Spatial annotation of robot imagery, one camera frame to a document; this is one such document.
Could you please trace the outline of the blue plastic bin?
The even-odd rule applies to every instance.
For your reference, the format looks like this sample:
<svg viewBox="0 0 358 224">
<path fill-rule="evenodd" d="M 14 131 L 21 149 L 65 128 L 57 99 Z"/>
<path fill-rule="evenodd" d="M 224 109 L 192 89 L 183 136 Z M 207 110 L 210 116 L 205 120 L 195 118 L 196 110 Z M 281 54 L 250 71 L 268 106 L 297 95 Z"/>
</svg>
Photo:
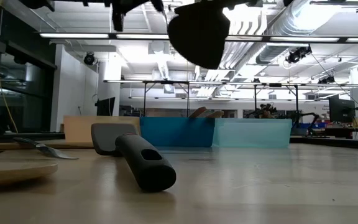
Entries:
<svg viewBox="0 0 358 224">
<path fill-rule="evenodd" d="M 142 137 L 161 147 L 210 147 L 214 128 L 214 118 L 140 118 Z"/>
</svg>

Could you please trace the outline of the small black monitor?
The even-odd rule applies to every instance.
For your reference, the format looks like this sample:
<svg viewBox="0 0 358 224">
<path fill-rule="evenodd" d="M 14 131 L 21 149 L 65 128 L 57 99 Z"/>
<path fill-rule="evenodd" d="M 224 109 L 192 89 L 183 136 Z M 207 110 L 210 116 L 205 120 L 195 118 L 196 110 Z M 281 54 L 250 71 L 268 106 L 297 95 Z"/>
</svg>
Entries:
<svg viewBox="0 0 358 224">
<path fill-rule="evenodd" d="M 105 100 L 98 100 L 95 103 L 95 106 L 97 107 L 96 114 L 98 116 L 112 116 L 115 99 L 115 97 L 112 97 Z"/>
</svg>

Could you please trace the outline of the grey-bladed black-handled spatula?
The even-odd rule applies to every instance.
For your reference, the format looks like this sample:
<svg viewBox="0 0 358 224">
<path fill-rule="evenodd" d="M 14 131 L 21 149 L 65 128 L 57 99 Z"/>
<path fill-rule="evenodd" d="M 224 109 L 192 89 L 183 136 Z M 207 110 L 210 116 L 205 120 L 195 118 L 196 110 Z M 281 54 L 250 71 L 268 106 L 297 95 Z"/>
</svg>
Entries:
<svg viewBox="0 0 358 224">
<path fill-rule="evenodd" d="M 175 184 L 177 173 L 172 165 L 133 124 L 94 123 L 91 138 L 97 154 L 126 160 L 143 191 L 161 192 Z"/>
</svg>

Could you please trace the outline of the silver fork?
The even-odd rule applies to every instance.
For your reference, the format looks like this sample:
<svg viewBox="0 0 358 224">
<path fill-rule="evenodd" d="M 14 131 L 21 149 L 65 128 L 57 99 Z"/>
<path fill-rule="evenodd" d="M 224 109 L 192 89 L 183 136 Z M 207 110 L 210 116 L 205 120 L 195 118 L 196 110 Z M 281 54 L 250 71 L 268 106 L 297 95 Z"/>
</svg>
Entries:
<svg viewBox="0 0 358 224">
<path fill-rule="evenodd" d="M 69 160 L 77 160 L 78 159 L 77 157 L 68 156 L 68 155 L 62 153 L 61 151 L 59 151 L 58 149 L 54 149 L 54 148 L 49 147 L 45 144 L 33 141 L 28 138 L 13 138 L 13 140 L 15 140 L 15 142 L 18 142 L 19 144 L 28 144 L 28 145 L 32 146 L 34 149 L 37 149 L 38 151 L 40 151 L 45 156 L 54 157 L 54 158 L 58 158 L 58 159 L 69 159 Z"/>
</svg>

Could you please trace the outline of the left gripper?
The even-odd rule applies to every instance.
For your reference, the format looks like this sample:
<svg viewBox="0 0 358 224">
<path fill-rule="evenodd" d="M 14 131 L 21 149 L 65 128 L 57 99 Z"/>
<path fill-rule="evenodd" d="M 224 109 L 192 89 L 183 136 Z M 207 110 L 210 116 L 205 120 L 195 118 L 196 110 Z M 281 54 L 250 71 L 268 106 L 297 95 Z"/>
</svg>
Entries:
<svg viewBox="0 0 358 224">
<path fill-rule="evenodd" d="M 82 0 L 85 4 L 88 3 L 103 3 L 105 6 L 112 5 L 112 24 L 115 31 L 123 31 L 124 16 L 126 8 L 135 8 L 149 0 Z M 162 0 L 150 0 L 153 7 L 158 12 L 164 11 Z"/>
</svg>

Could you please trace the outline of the teal plastic bin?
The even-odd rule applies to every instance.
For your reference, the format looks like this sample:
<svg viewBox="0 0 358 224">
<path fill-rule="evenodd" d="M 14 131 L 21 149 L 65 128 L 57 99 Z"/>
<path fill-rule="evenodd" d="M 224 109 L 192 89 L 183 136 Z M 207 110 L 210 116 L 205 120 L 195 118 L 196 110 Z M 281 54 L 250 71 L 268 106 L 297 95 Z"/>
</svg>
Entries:
<svg viewBox="0 0 358 224">
<path fill-rule="evenodd" d="M 213 145 L 231 148 L 287 148 L 290 119 L 219 118 L 215 120 Z"/>
</svg>

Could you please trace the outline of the large black monitor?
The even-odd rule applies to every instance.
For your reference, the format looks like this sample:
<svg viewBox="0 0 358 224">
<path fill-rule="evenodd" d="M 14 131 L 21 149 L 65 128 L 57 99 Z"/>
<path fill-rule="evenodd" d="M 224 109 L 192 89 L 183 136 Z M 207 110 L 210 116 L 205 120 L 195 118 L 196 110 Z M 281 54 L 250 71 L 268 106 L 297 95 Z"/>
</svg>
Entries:
<svg viewBox="0 0 358 224">
<path fill-rule="evenodd" d="M 355 102 L 336 97 L 329 98 L 329 117 L 331 122 L 351 123 L 356 115 Z"/>
</svg>

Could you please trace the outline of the long ceiling light bar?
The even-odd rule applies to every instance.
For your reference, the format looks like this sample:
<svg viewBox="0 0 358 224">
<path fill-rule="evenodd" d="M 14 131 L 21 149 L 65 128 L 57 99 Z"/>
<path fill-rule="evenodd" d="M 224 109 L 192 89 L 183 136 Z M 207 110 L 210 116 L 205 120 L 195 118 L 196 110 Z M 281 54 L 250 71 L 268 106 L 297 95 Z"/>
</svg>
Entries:
<svg viewBox="0 0 358 224">
<path fill-rule="evenodd" d="M 39 35 L 47 39 L 78 39 L 78 40 L 168 40 L 168 34 L 153 33 L 46 33 Z M 282 36 L 282 35 L 228 35 L 226 42 L 276 42 L 276 43 L 314 43 L 314 44 L 358 44 L 358 36 L 327 37 L 327 36 Z"/>
</svg>

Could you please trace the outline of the black metal rig frame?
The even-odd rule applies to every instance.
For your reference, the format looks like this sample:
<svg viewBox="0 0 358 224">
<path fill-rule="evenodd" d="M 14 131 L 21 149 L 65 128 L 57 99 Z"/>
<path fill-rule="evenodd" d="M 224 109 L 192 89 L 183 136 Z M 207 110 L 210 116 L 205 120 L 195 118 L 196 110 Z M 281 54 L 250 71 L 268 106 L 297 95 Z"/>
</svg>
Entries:
<svg viewBox="0 0 358 224">
<path fill-rule="evenodd" d="M 294 93 L 296 96 L 296 115 L 299 116 L 299 99 L 298 99 L 298 87 L 301 84 L 290 84 L 290 83 L 255 83 L 255 82 L 198 82 L 198 81 L 179 81 L 179 80 L 103 80 L 104 83 L 143 83 L 145 88 L 148 83 L 159 83 L 162 85 L 173 85 L 173 84 L 184 84 L 187 85 L 187 90 L 190 89 L 190 85 L 239 85 L 239 86 L 255 86 L 254 90 L 256 90 L 256 86 L 269 86 L 269 87 L 283 87 L 283 86 L 294 86 L 296 92 Z"/>
</svg>

